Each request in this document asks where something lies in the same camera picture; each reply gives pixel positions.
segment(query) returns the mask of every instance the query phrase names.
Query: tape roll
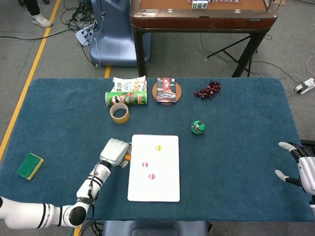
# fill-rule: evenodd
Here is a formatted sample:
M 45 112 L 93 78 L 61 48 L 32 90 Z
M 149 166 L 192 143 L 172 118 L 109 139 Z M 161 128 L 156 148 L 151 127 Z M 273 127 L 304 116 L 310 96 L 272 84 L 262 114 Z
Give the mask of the tape roll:
M 119 110 L 119 109 L 124 109 L 126 110 L 126 113 L 122 117 L 115 117 L 114 113 Z M 117 124 L 123 124 L 126 123 L 129 120 L 130 114 L 129 114 L 129 109 L 128 106 L 125 103 L 119 102 L 115 103 L 109 110 L 109 114 L 113 121 Z

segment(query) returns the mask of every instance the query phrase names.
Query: brown table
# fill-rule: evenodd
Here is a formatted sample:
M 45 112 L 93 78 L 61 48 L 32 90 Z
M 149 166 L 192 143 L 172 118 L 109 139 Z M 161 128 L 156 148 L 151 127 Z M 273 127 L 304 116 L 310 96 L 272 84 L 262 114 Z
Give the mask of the brown table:
M 232 77 L 240 77 L 278 14 L 264 0 L 209 3 L 207 9 L 191 9 L 188 0 L 131 0 L 130 21 L 134 33 L 139 76 L 145 75 L 143 34 L 147 32 L 249 33 L 250 40 Z

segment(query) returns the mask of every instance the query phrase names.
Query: round wooden coaster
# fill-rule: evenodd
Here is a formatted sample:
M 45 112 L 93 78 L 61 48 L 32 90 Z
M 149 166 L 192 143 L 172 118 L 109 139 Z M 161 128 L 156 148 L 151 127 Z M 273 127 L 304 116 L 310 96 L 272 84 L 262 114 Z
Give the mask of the round wooden coaster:
M 182 88 L 181 86 L 179 85 L 179 83 L 175 83 L 175 86 L 176 86 L 176 102 L 181 98 L 181 95 L 182 95 Z M 154 99 L 156 100 L 157 99 L 157 88 L 158 88 L 158 84 L 155 83 L 153 85 L 153 88 L 152 88 L 152 95 L 154 97 Z M 163 102 L 161 103 L 163 105 L 171 105 L 172 103 L 166 103 L 166 102 Z

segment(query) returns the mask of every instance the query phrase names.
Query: grapes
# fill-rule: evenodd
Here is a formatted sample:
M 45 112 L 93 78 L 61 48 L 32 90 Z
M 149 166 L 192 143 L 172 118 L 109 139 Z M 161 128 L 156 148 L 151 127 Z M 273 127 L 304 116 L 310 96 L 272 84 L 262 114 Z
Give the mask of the grapes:
M 221 84 L 218 81 L 210 81 L 210 83 L 201 90 L 197 90 L 193 92 L 193 94 L 197 97 L 201 97 L 202 99 L 211 98 L 216 92 L 221 91 Z

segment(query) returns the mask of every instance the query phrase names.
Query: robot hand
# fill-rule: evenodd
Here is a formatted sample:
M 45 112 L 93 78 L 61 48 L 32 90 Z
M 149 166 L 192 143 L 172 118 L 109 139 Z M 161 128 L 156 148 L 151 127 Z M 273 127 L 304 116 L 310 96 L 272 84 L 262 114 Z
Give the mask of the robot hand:
M 310 207 L 315 216 L 315 158 L 306 149 L 294 143 L 280 142 L 279 146 L 287 149 L 293 156 L 300 173 L 300 178 L 291 178 L 284 175 L 280 170 L 275 170 L 277 176 L 284 182 L 302 187 L 302 189 L 312 196 Z
M 109 177 L 110 169 L 126 166 L 128 162 L 122 160 L 130 152 L 131 144 L 110 139 L 101 152 L 100 162 L 79 188 L 76 204 L 56 207 L 52 204 L 19 203 L 0 197 L 0 219 L 4 219 L 12 229 L 46 228 L 52 224 L 68 227 L 81 225 Z

